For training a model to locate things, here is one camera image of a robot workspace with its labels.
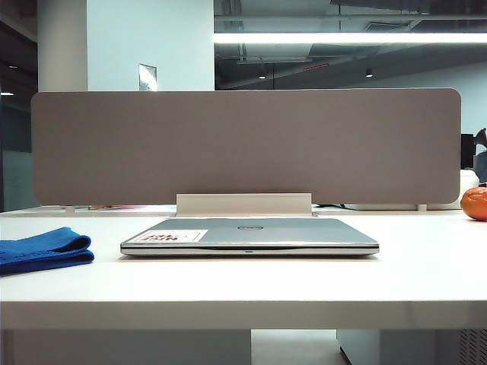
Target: blue towel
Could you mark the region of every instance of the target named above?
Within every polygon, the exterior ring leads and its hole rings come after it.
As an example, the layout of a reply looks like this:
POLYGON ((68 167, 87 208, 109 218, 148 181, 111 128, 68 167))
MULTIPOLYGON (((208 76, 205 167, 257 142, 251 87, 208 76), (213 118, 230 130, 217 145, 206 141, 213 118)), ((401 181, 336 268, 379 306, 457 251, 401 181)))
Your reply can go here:
POLYGON ((88 264, 90 237, 62 227, 21 240, 0 240, 0 275, 88 264))

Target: white desk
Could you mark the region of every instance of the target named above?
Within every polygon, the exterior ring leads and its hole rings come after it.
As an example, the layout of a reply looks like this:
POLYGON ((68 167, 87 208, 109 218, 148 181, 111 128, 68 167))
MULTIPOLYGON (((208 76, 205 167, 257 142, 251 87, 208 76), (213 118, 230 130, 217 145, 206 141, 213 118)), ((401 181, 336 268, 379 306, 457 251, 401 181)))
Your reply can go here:
POLYGON ((369 259, 127 259, 119 244, 173 214, 41 208, 2 239, 68 226, 90 265, 0 278, 4 329, 487 328, 487 223, 461 211, 326 211, 380 242, 369 259))

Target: silver laptop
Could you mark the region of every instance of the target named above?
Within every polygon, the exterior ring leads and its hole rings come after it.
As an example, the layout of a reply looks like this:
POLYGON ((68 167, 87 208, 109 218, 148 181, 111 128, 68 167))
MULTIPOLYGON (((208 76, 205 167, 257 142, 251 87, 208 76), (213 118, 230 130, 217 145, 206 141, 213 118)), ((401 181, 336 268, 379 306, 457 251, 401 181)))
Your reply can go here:
POLYGON ((379 243, 332 218, 171 218, 120 245, 135 256, 363 256, 379 243))

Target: sticker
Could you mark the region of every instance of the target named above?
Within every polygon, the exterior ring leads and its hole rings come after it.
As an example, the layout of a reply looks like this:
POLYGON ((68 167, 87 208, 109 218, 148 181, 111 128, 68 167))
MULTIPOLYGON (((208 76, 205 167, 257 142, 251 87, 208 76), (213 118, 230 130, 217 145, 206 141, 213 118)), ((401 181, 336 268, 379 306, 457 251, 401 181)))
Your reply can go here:
POLYGON ((129 243, 194 243, 199 242, 208 230, 148 230, 129 243))

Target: fluorescent light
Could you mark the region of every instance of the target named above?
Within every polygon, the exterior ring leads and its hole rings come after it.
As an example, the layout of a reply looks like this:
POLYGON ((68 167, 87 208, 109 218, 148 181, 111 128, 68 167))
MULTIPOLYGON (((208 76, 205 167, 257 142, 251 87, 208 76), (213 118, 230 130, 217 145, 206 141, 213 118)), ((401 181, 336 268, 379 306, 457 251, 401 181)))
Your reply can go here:
POLYGON ((487 43, 487 33, 215 33, 214 43, 487 43))

